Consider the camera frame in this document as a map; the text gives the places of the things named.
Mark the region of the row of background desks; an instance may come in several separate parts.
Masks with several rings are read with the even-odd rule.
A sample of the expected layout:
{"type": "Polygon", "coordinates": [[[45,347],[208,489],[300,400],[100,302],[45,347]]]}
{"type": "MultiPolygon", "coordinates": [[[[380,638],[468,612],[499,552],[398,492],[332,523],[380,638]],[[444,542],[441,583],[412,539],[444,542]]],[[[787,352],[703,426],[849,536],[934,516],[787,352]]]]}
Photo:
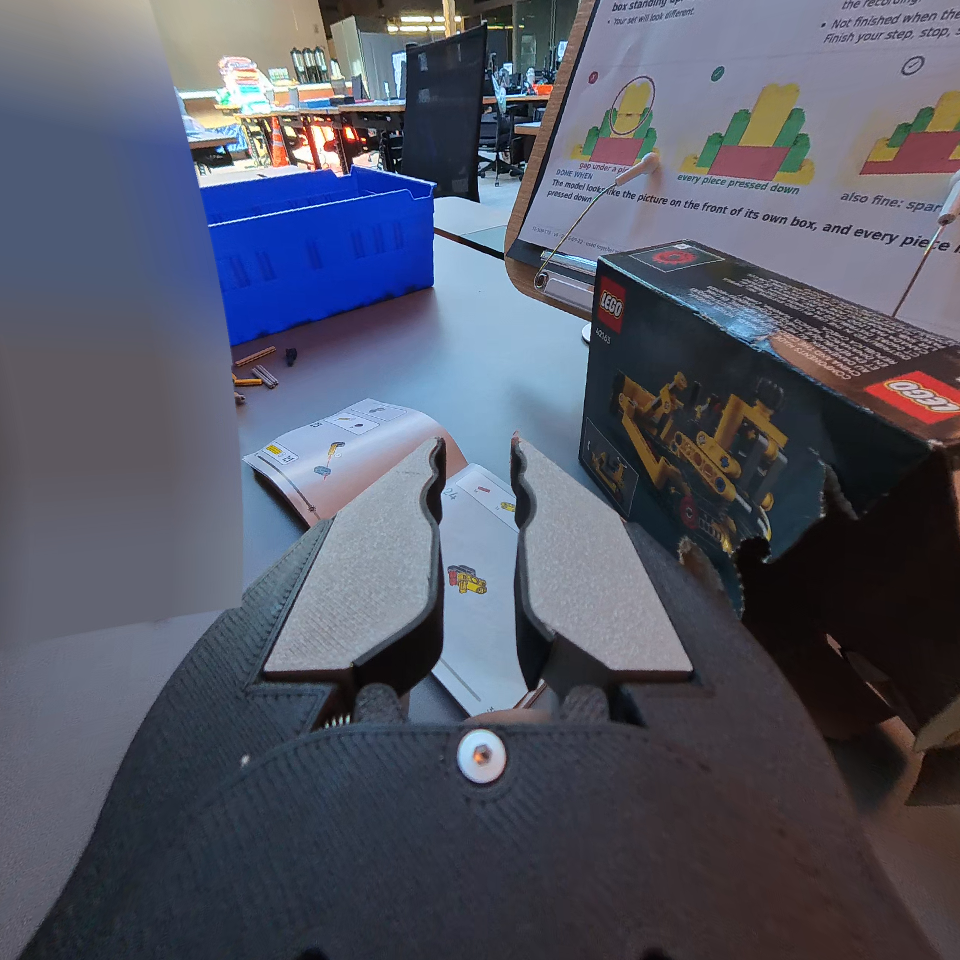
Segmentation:
{"type": "Polygon", "coordinates": [[[402,172],[402,128],[405,107],[399,102],[350,102],[347,98],[267,105],[243,112],[219,102],[213,91],[182,94],[188,113],[210,129],[237,124],[246,150],[260,165],[273,165],[279,153],[273,135],[279,131],[287,162],[306,170],[329,169],[348,174],[352,167],[402,172]]]}

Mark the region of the open instruction booklet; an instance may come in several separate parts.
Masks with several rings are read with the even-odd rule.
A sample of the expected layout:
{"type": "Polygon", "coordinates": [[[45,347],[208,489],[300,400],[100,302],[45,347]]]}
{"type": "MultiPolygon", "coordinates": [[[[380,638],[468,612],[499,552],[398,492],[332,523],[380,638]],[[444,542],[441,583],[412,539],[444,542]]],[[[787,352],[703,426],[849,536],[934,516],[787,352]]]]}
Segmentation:
{"type": "Polygon", "coordinates": [[[326,520],[430,437],[446,443],[441,555],[443,652],[434,676],[468,715],[528,706],[515,638],[516,498],[468,463],[450,434],[419,411],[372,398],[281,435],[246,455],[308,524],[326,520]]]}

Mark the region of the black mesh office chair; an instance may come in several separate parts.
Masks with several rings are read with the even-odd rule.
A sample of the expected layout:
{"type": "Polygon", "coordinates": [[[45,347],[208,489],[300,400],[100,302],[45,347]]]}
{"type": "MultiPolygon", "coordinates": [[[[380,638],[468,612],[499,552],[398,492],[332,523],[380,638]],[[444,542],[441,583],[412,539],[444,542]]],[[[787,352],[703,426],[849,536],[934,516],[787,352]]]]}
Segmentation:
{"type": "Polygon", "coordinates": [[[487,26],[406,48],[401,173],[438,197],[479,201],[479,122],[487,26]]]}

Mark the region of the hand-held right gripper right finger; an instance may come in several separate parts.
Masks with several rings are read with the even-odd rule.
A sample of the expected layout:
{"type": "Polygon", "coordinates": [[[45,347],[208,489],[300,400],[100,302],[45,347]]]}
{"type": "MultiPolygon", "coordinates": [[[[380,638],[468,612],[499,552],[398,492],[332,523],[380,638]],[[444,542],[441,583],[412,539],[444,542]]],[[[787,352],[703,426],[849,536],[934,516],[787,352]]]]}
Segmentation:
{"type": "Polygon", "coordinates": [[[620,515],[511,439],[517,658],[528,689],[687,681],[690,657],[620,515]]]}

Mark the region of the blue plastic bin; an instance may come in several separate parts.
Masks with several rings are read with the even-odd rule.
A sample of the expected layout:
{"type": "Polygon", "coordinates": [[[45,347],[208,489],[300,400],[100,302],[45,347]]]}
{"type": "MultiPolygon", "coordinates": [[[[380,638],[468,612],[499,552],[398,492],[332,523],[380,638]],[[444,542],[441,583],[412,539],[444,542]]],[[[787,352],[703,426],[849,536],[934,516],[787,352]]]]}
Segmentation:
{"type": "Polygon", "coordinates": [[[431,287],[434,189],[361,166],[201,186],[230,344],[431,287]]]}

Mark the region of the torn black toy box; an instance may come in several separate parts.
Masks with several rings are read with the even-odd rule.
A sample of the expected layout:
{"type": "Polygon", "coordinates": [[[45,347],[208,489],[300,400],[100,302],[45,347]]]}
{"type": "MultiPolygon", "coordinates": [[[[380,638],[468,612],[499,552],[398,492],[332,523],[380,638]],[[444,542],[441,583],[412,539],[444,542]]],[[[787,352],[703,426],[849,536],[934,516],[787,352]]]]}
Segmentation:
{"type": "Polygon", "coordinates": [[[580,460],[823,730],[958,747],[958,343],[692,241],[597,265],[580,460]]]}

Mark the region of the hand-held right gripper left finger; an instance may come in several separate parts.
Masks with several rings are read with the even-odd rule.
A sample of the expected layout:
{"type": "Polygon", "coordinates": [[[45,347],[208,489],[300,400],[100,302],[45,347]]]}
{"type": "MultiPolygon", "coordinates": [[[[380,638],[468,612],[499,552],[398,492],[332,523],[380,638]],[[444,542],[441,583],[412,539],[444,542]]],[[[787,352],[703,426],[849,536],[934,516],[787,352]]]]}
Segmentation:
{"type": "Polygon", "coordinates": [[[349,697],[378,683],[412,690],[443,647],[439,521],[446,443],[428,438],[340,510],[263,672],[331,682],[349,697]]]}

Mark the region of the pile of colourful packets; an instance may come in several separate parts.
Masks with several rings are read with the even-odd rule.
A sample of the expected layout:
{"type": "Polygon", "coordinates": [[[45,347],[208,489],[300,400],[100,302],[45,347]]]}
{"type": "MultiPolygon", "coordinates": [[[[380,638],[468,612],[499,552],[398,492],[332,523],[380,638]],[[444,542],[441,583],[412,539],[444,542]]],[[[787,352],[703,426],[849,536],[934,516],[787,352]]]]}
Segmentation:
{"type": "Polygon", "coordinates": [[[218,61],[222,87],[217,92],[218,108],[239,114],[270,114],[274,87],[245,56],[226,55],[218,61]]]}

